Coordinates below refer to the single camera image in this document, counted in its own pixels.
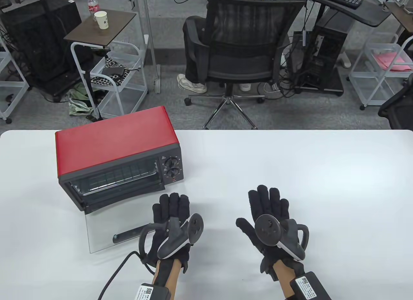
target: black speaker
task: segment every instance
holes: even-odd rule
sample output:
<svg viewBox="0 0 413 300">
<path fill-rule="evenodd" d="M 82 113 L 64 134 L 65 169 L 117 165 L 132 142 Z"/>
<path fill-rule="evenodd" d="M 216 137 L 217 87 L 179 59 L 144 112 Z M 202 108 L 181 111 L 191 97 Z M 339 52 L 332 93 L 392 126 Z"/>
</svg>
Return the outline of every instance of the black speaker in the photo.
<svg viewBox="0 0 413 300">
<path fill-rule="evenodd" d="M 75 67 L 70 43 L 63 38 L 82 22 L 73 0 L 46 0 L 46 4 L 50 19 L 40 1 L 0 15 L 32 76 L 43 82 Z M 75 50 L 80 62 L 93 57 L 88 47 Z"/>
</svg>

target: black glove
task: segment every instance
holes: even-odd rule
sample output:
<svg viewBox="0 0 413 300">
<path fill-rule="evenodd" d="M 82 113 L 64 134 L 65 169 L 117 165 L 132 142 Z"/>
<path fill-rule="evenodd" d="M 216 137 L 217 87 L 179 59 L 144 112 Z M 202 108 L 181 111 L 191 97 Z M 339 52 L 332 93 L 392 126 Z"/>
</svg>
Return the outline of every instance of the black glove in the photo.
<svg viewBox="0 0 413 300">
<path fill-rule="evenodd" d="M 172 193 L 170 196 L 163 194 L 159 197 L 159 203 L 152 206 L 154 213 L 154 223 L 164 223 L 170 217 L 178 217 L 180 226 L 189 218 L 189 199 L 185 195 L 179 196 L 177 193 Z M 152 247 L 147 256 L 147 263 L 156 267 L 158 262 L 159 246 L 167 238 L 168 232 L 156 230 L 152 240 Z M 191 245 L 186 244 L 179 251 L 173 254 L 169 259 L 178 259 L 182 263 L 183 273 L 188 268 L 189 249 Z"/>
<path fill-rule="evenodd" d="M 283 220 L 289 219 L 288 200 L 280 200 L 280 191 L 278 191 L 277 188 L 270 188 L 270 193 L 268 194 L 267 187 L 259 185 L 256 191 L 250 190 L 248 192 L 248 197 L 254 222 L 263 214 L 274 216 L 281 225 L 283 225 Z M 261 273 L 265 272 L 270 274 L 273 280 L 277 281 L 278 278 L 273 269 L 273 265 L 278 260 L 282 260 L 286 266 L 294 269 L 297 275 L 301 272 L 304 273 L 302 263 L 294 261 L 291 255 L 286 251 L 276 246 L 267 246 L 263 244 L 255 234 L 254 227 L 251 226 L 245 218 L 237 219 L 236 225 L 249 237 L 252 244 L 260 251 L 260 253 L 264 255 L 260 266 Z"/>
</svg>

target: pink cloth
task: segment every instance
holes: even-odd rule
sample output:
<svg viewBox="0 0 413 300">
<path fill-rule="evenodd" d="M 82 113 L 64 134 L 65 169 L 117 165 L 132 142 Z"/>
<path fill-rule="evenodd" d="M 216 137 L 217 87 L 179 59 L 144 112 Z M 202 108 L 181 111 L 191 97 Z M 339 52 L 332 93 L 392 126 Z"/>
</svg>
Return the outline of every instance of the pink cloth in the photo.
<svg viewBox="0 0 413 300">
<path fill-rule="evenodd" d="M 383 54 L 374 54 L 374 58 L 376 59 L 377 63 L 379 64 L 380 68 L 383 70 L 387 70 L 388 66 L 391 64 L 393 61 L 394 57 L 396 56 L 396 52 L 392 53 L 383 53 Z M 403 60 L 403 58 L 397 58 L 396 60 L 397 64 L 405 64 L 406 61 Z M 391 67 L 390 71 L 393 72 L 408 72 L 411 71 L 411 68 L 408 65 L 394 65 Z"/>
</svg>

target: oven control knob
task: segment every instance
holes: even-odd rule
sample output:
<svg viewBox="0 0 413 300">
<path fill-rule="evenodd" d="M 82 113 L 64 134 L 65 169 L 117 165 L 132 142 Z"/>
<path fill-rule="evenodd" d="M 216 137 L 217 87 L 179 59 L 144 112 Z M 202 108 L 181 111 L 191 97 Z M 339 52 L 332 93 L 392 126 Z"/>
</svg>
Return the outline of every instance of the oven control knob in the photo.
<svg viewBox="0 0 413 300">
<path fill-rule="evenodd" d="M 165 166 L 172 168 L 177 164 L 178 160 L 175 157 L 171 157 L 165 161 Z"/>
<path fill-rule="evenodd" d="M 172 178 L 176 177 L 178 173 L 179 173 L 179 169 L 177 168 L 172 168 L 166 172 L 167 176 L 170 176 Z"/>
</svg>

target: checkered bag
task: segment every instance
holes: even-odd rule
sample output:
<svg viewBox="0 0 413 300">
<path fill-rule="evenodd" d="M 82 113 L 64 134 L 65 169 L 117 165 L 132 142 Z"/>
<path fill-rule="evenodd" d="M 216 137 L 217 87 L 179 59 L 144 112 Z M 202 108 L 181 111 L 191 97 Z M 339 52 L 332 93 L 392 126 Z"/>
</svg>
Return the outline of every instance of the checkered bag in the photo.
<svg viewBox="0 0 413 300">
<path fill-rule="evenodd" d="M 123 76 L 121 76 L 121 77 L 118 77 L 117 75 L 109 76 L 112 80 L 115 81 L 117 86 L 121 86 L 124 79 L 130 73 L 129 70 L 126 70 L 126 68 L 127 68 L 126 66 L 116 62 L 115 60 L 113 60 L 112 58 L 109 58 L 109 57 L 106 57 L 105 67 L 124 67 L 125 68 L 125 73 L 123 74 Z M 90 79 L 90 82 L 92 82 L 94 84 L 97 84 L 97 85 L 102 85 L 102 86 L 112 86 L 112 83 L 108 79 L 105 79 L 105 78 L 99 77 L 99 76 L 92 77 Z"/>
</svg>

